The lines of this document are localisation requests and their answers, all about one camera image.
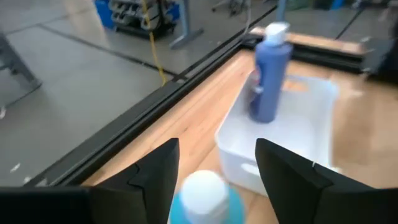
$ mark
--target white container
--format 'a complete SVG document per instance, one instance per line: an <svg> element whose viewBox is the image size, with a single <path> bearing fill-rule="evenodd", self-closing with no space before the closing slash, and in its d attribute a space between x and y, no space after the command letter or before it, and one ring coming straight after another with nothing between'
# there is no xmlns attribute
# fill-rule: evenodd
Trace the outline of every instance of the white container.
<svg viewBox="0 0 398 224"><path fill-rule="evenodd" d="M254 155L256 139L268 139L331 169L333 105L338 87L319 78L287 75L302 91L283 90L276 119L264 124L249 117L250 79L215 134L221 167L232 183L267 196Z"/></svg>
<svg viewBox="0 0 398 224"><path fill-rule="evenodd" d="M215 172L199 170L189 175L180 191L181 203L191 224L220 224L228 218L227 183Z"/></svg>

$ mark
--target floor line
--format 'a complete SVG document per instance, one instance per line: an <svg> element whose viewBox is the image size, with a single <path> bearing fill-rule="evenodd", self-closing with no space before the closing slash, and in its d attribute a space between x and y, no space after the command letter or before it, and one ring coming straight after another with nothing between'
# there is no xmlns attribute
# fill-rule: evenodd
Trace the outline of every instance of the floor line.
<svg viewBox="0 0 398 224"><path fill-rule="evenodd" d="M47 21L38 22L38 23L35 23L35 24L32 24L32 25L28 25L28 26L24 26L24 27L20 27L20 28L14 29L14 30L6 31L6 32L4 32L4 34L6 34L6 35L15 34L15 33L21 32L21 31L26 30L26 29L30 29L30 28L33 28L33 27L37 27L37 26L39 26L39 25L47 24L47 23L49 23L49 22L54 22L54 21L57 21L57 20L60 20L60 19L65 19L65 18L68 18L68 17L70 17L70 16L74 16L74 15L77 15L77 14L82 14L82 13L88 12L88 11L90 11L90 10L93 10L93 8L82 9L82 10L80 10L80 11L77 11L77 12L74 12L74 13L71 13L71 14L66 14L66 15L62 15L62 16L57 16L57 17L52 18L52 19L47 20Z"/></svg>
<svg viewBox="0 0 398 224"><path fill-rule="evenodd" d="M365 10L365 8L361 8L360 10L358 10L358 12L354 15L354 17L348 22L348 24L343 28L343 30L337 35L337 37L335 38L336 40L339 39L348 30L348 28L351 26L351 24L354 23L354 21L359 17L359 15L361 15L361 13L364 10Z"/></svg>
<svg viewBox="0 0 398 224"><path fill-rule="evenodd" d="M143 67L158 71L158 69L157 69L157 67L155 65L153 65L153 64L151 64L149 62L145 62L145 61L143 61L143 60L141 60L139 58L135 58L135 57L132 57L130 55L122 54L122 53L119 53L119 52L117 52L115 50L110 50L110 49L104 48L102 46L93 44L93 43L91 43L91 42L89 42L87 40L83 40L81 38L75 37L75 36L70 35L70 34L64 34L63 32L60 32L58 30L49 28L49 27L47 27L45 25L42 25L42 24L39 24L38 27L43 29L43 30L46 30L48 32L51 32L52 34L59 35L59 36L64 37L66 39L78 42L80 44L84 44L86 46L92 47L92 48L100 50L102 52L106 52L106 53L111 54L113 56L116 56L116 57L119 57L119 58L123 58L124 60L128 60L129 62L136 63L136 64L141 65ZM172 72L172 71L167 70L167 69L164 69L164 72L166 74L170 75L170 76L173 76L174 78L178 76L177 73Z"/></svg>

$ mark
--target black metal frame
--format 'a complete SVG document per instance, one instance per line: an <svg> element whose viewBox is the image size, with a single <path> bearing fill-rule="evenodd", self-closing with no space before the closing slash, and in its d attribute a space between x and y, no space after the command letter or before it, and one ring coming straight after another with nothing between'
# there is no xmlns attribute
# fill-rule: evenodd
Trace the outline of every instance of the black metal frame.
<svg viewBox="0 0 398 224"><path fill-rule="evenodd" d="M82 183L235 53L241 49L254 50L256 44L261 40L262 36L249 34L243 39L236 39L226 44L222 50L208 57L190 72L185 73L184 77L188 77L185 82L168 82L26 185L54 186ZM293 43L293 45L292 58L294 60L350 73L361 73L363 60L361 55L302 44Z"/></svg>

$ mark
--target white plastic bin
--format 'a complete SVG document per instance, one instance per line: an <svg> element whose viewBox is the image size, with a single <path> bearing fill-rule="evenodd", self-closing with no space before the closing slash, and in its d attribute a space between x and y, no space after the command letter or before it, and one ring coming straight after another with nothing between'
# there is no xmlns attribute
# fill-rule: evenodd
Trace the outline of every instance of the white plastic bin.
<svg viewBox="0 0 398 224"><path fill-rule="evenodd" d="M251 83L248 79L215 135L225 177L265 196L254 155L257 138L268 139L331 168L331 124L337 86L319 78L287 75L286 79L305 88L282 91L273 122L257 123L249 117Z"/></svg>

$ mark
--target wooden surface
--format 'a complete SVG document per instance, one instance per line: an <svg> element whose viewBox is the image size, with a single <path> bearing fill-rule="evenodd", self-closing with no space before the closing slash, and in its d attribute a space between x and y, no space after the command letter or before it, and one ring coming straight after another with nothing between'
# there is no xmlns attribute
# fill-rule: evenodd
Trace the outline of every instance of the wooden surface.
<svg viewBox="0 0 398 224"><path fill-rule="evenodd" d="M294 38L301 41L299 35ZM252 52L238 52L84 184L107 179L173 137L180 139L177 190L195 170L222 175L214 134L253 65ZM287 73L330 79L340 87L334 112L333 164L370 186L398 187L398 89L302 62L290 62ZM268 198L234 187L244 200L247 223L277 223Z"/></svg>
<svg viewBox="0 0 398 224"><path fill-rule="evenodd" d="M264 35L263 27L255 27L250 33ZM332 50L339 50L351 54L362 54L361 44L354 42L344 42L340 40L333 40L324 37L315 37L312 35L289 33L287 39L298 44L312 45L314 47L328 48Z"/></svg>

